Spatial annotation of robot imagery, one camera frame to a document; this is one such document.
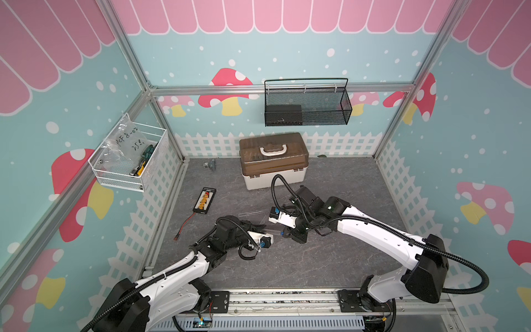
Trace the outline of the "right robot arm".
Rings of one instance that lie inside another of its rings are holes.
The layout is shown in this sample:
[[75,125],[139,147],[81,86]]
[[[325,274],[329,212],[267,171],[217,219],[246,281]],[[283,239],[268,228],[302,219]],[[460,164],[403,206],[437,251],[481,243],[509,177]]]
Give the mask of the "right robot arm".
[[[400,263],[401,267],[394,271],[369,275],[365,279],[358,297],[361,305],[368,310],[377,303],[405,296],[436,304],[442,294],[476,294],[490,284],[482,268],[448,253],[444,241],[435,235],[422,238],[403,232],[368,216],[336,196],[323,201],[305,186],[291,192],[290,203],[290,206],[276,203],[270,212],[270,221],[284,226],[285,238],[304,244],[310,231],[322,237],[338,232],[359,239]],[[451,261],[475,271],[481,278],[479,285],[466,289],[445,287]]]

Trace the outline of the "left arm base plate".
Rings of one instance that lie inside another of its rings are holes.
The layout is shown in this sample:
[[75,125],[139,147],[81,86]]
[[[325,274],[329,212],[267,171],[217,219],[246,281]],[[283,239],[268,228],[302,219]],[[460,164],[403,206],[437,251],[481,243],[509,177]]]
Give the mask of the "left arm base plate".
[[230,302],[229,291],[211,291],[208,295],[202,294],[198,302],[188,310],[178,313],[227,313]]

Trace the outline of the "clear test tube diagonal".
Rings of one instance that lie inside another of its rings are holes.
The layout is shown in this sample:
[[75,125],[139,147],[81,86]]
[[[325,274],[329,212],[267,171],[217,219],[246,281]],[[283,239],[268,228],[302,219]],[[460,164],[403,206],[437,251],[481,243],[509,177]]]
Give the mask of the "clear test tube diagonal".
[[267,225],[264,228],[264,231],[273,235],[281,235],[284,231],[285,226],[282,224],[273,224]]

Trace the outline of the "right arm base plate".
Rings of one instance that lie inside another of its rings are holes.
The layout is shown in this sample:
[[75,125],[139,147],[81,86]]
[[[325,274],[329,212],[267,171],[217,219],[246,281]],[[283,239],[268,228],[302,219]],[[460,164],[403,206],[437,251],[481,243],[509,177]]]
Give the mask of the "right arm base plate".
[[393,301],[378,302],[359,290],[342,289],[337,292],[340,310],[343,313],[391,313]]

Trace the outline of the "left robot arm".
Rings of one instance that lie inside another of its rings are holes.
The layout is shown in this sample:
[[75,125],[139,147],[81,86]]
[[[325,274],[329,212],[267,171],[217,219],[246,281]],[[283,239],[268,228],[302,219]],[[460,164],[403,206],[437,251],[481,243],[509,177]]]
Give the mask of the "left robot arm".
[[236,248],[260,253],[274,242],[264,225],[235,216],[220,217],[206,235],[189,247],[189,253],[170,267],[132,282],[119,281],[97,314],[83,331],[149,331],[153,326],[180,313],[192,312],[200,319],[210,317],[214,298],[203,276],[223,263]]

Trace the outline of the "clear test tube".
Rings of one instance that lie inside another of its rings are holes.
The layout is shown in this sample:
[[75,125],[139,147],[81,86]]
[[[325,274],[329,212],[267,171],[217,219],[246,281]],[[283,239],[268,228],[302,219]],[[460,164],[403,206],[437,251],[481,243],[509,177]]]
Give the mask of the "clear test tube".
[[257,210],[257,211],[252,211],[252,212],[240,213],[240,214],[238,214],[238,217],[241,218],[241,219],[256,218],[256,217],[261,216],[263,214],[265,214],[265,212],[263,210]]

